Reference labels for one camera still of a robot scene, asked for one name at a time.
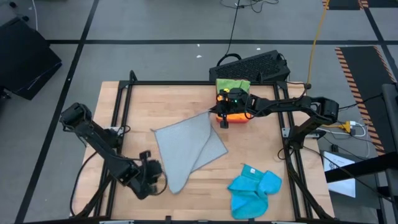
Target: wooden tabletop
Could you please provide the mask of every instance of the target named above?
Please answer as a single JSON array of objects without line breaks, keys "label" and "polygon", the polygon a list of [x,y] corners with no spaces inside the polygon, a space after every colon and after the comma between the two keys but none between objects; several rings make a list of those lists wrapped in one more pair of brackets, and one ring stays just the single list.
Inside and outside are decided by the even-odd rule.
[{"label": "wooden tabletop", "polygon": [[[102,84],[94,121],[104,128],[111,124],[117,89],[118,82]],[[301,85],[289,85],[290,97],[300,96],[302,91]],[[251,86],[250,92],[274,99],[271,86]],[[140,152],[149,149],[152,157],[161,161],[151,129],[163,128],[206,111],[214,106],[215,96],[215,86],[211,85],[133,86],[127,118],[131,131],[125,135],[122,154],[136,158]],[[120,109],[119,122],[122,111],[123,106]],[[113,219],[164,220],[166,215],[170,215],[173,220],[234,220],[230,210],[231,194],[227,186],[241,173],[243,164],[248,164],[262,171],[271,170],[282,178],[280,192],[269,196],[267,212],[256,220],[294,220],[285,162],[277,158],[277,152],[282,148],[277,113],[256,118],[247,124],[229,124],[228,129],[220,128],[214,114],[210,118],[212,126],[229,152],[192,173],[186,186],[177,195],[167,189],[160,196],[138,200],[131,189],[118,184]],[[307,118],[305,113],[294,112],[296,124],[301,124]],[[305,145],[318,151],[318,144],[314,139],[306,139]],[[88,147],[85,159],[93,152]],[[334,216],[320,156],[308,150],[301,150],[301,155],[309,191],[324,210]],[[97,190],[102,166],[103,159],[97,155],[81,173],[73,202],[75,212],[79,212]],[[159,180],[159,187],[162,188],[163,184],[164,178]],[[297,192],[301,216],[305,217],[302,194],[298,188]],[[104,195],[105,203],[101,214],[104,214],[107,199],[108,193]]]}]

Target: blue cloth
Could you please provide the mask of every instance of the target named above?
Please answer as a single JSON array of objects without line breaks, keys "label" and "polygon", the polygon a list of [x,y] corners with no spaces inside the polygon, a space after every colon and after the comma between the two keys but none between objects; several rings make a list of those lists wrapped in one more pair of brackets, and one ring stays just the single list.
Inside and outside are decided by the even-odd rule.
[{"label": "blue cloth", "polygon": [[244,165],[240,176],[228,186],[231,192],[231,213],[235,219],[256,218],[268,209],[268,194],[276,194],[282,179],[271,171],[263,173]]}]

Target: gray towel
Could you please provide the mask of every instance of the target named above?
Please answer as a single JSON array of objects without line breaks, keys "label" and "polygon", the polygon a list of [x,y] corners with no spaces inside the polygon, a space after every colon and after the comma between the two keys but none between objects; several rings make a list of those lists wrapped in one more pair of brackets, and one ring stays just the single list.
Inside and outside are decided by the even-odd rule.
[{"label": "gray towel", "polygon": [[228,152],[211,127],[209,112],[155,131],[167,182],[179,193],[191,172]]}]

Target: gray floor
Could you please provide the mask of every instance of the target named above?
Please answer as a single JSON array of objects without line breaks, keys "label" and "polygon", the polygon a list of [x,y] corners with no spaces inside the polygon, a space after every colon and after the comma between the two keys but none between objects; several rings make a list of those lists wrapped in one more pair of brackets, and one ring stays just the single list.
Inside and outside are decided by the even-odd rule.
[{"label": "gray floor", "polygon": [[[26,14],[34,27],[30,1],[16,1],[18,14]],[[93,0],[36,1],[39,32],[46,39],[81,37]],[[235,1],[225,0],[225,4]],[[9,10],[0,5],[0,12]],[[398,9],[371,9],[386,40],[398,40]],[[265,4],[256,14],[239,10],[235,39],[311,40],[322,14],[322,2],[314,0],[280,0],[278,5]],[[6,14],[0,14],[0,22]],[[234,10],[211,0],[100,0],[88,39],[169,40],[228,39]],[[364,11],[328,11],[321,40],[377,40]],[[0,110],[0,223],[15,220],[27,184],[41,150],[58,102],[65,77],[77,45],[52,45],[63,66],[40,93],[27,101],[18,96]],[[311,96],[325,96],[341,106],[354,103],[334,45],[318,45],[313,61]],[[139,80],[207,80],[208,69],[226,52],[226,44],[182,45],[85,45],[65,102],[67,107],[78,101],[92,111],[101,82],[127,79],[133,69]],[[388,46],[398,60],[398,46]],[[230,52],[242,57],[278,50],[288,60],[292,81],[304,81],[308,73],[311,45],[232,45]],[[340,114],[340,120],[360,119],[357,108]],[[365,156],[365,142],[334,140],[339,146]],[[321,149],[330,145],[319,141]],[[83,159],[84,147],[72,134],[63,133],[58,125],[43,171],[27,213],[26,222],[66,218],[68,201],[76,173]],[[371,156],[376,156],[371,146]],[[377,222],[370,208],[347,205],[333,198],[336,216],[353,222]]]}]

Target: orange striped tape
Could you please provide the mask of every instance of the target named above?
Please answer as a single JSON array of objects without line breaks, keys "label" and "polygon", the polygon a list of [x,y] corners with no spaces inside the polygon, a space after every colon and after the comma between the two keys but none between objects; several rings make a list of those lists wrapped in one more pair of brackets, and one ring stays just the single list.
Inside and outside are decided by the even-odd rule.
[{"label": "orange striped tape", "polygon": [[[360,9],[369,7],[368,0],[358,0],[358,4],[359,4]],[[323,5],[323,7],[326,6],[326,0],[322,0],[322,5]]]},{"label": "orange striped tape", "polygon": [[358,3],[361,9],[369,7],[368,0],[358,0]]},{"label": "orange striped tape", "polygon": [[390,70],[388,69],[387,63],[386,63],[386,61],[384,61],[383,56],[381,55],[378,47],[376,47],[376,46],[373,46],[373,47],[376,50],[376,53],[379,55],[379,58],[380,58],[381,62],[383,63],[384,68],[386,69],[386,71],[388,73],[388,76],[390,77],[391,81],[397,82],[396,79],[394,78],[394,76],[392,75],[392,73],[390,72]]},{"label": "orange striped tape", "polygon": [[377,135],[376,129],[373,126],[371,117],[369,116],[369,113],[368,113],[368,110],[366,109],[365,104],[362,103],[363,102],[362,96],[359,93],[358,87],[356,86],[356,83],[355,83],[355,79],[354,79],[353,75],[351,74],[351,70],[349,69],[347,61],[344,58],[343,52],[341,51],[341,49],[339,47],[336,47],[335,51],[336,51],[336,55],[338,57],[338,61],[340,63],[341,69],[343,69],[344,76],[347,79],[351,93],[354,96],[354,100],[355,100],[355,102],[358,103],[357,106],[359,109],[359,113],[361,113],[361,116],[364,119],[365,124],[368,125],[369,137],[371,138],[371,141],[376,148],[376,152],[379,156],[384,155],[385,152],[384,152],[384,148],[381,144],[381,141],[379,139],[379,135]]},{"label": "orange striped tape", "polygon": [[325,6],[326,6],[326,0],[322,0],[322,5],[323,5],[323,7],[325,7]]}]

